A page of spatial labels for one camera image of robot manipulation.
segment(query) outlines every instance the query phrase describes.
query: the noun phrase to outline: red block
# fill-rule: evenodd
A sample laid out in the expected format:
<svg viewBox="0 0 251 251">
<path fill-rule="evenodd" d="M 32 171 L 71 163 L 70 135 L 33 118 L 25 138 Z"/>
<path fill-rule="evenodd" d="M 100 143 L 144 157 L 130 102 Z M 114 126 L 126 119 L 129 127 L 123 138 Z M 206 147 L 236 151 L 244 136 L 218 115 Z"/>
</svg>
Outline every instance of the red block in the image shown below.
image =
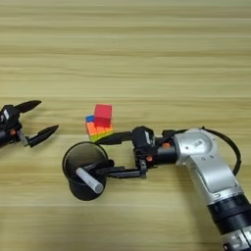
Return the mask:
<svg viewBox="0 0 251 251">
<path fill-rule="evenodd" d="M 112 120 L 112 110 L 111 105 L 96 105 L 94 112 L 95 126 L 109 127 Z"/>
</svg>

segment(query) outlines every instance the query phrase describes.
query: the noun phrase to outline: blue block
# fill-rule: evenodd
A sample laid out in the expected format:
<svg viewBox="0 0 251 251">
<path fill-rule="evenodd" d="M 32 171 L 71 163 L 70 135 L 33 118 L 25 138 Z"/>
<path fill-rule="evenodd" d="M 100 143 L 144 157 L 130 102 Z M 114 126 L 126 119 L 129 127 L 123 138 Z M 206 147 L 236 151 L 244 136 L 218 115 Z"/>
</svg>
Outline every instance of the blue block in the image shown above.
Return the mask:
<svg viewBox="0 0 251 251">
<path fill-rule="evenodd" d="M 85 117 L 85 121 L 88 123 L 88 122 L 94 122 L 94 115 L 90 115 L 90 116 L 87 116 Z"/>
</svg>

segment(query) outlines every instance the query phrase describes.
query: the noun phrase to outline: black cup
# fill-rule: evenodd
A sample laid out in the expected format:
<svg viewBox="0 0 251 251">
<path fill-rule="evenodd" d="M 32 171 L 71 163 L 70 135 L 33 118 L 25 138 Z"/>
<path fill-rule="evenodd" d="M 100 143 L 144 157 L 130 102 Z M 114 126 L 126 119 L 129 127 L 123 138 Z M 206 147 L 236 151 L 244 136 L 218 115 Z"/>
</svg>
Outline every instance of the black cup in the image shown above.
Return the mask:
<svg viewBox="0 0 251 251">
<path fill-rule="evenodd" d="M 69 187 L 72 194 L 79 200 L 94 200 L 102 193 L 95 193 L 82 179 L 75 173 L 79 167 L 86 167 L 95 163 L 108 161 L 106 151 L 99 145 L 83 141 L 72 146 L 64 156 L 63 159 L 63 172 L 69 181 Z M 106 186 L 105 176 L 94 176 L 99 182 Z"/>
</svg>

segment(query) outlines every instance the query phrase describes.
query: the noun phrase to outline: orange block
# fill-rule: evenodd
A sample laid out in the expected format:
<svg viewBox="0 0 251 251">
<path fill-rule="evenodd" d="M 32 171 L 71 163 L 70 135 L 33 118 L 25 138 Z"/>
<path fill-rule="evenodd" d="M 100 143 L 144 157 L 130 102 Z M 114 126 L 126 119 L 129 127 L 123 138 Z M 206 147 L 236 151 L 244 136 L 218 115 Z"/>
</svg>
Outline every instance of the orange block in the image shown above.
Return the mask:
<svg viewBox="0 0 251 251">
<path fill-rule="evenodd" d="M 97 134 L 97 129 L 94 126 L 94 122 L 88 122 L 86 123 L 87 131 L 90 135 Z"/>
<path fill-rule="evenodd" d="M 90 141 L 96 141 L 98 139 L 98 132 L 94 126 L 94 122 L 86 123 L 86 129 L 89 134 Z"/>
</svg>

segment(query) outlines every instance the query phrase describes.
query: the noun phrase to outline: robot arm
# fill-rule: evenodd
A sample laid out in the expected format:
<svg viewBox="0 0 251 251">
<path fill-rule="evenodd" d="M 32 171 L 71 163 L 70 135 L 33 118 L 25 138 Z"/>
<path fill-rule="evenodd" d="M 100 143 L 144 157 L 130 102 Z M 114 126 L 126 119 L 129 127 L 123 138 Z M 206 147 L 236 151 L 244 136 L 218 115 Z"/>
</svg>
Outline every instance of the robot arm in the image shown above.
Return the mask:
<svg viewBox="0 0 251 251">
<path fill-rule="evenodd" d="M 251 206 L 215 137 L 203 129 L 175 135 L 177 165 L 186 165 L 227 251 L 251 250 Z"/>
<path fill-rule="evenodd" d="M 237 162 L 232 171 L 218 152 L 215 136 L 234 150 Z M 235 175 L 240 167 L 237 146 L 225 135 L 206 128 L 167 130 L 157 138 L 153 130 L 141 126 L 132 132 L 115 133 L 101 138 L 98 144 L 121 144 L 131 140 L 136 169 L 117 171 L 112 177 L 146 177 L 148 169 L 160 164 L 185 165 L 198 192 L 212 215 L 226 251 L 251 251 L 251 206 Z"/>
<path fill-rule="evenodd" d="M 33 147 L 50 137 L 58 128 L 50 126 L 40 131 L 35 137 L 29 138 L 23 134 L 20 114 L 26 113 L 39 105 L 41 101 L 32 100 L 20 105 L 6 105 L 0 111 L 0 147 L 21 141 L 24 146 Z"/>
</svg>

